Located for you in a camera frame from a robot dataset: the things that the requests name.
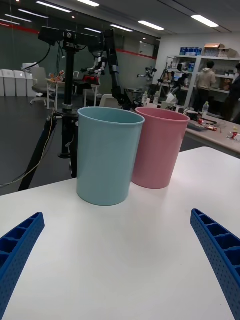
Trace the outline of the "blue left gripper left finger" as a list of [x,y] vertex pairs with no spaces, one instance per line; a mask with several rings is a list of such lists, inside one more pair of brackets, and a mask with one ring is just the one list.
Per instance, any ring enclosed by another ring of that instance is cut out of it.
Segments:
[[0,319],[44,228],[44,216],[37,212],[0,239]]

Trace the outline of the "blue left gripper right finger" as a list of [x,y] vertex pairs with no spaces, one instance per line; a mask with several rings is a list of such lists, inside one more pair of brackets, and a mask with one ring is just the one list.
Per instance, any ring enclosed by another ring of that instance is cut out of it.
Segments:
[[240,319],[240,239],[198,209],[191,211],[190,224],[234,319]]

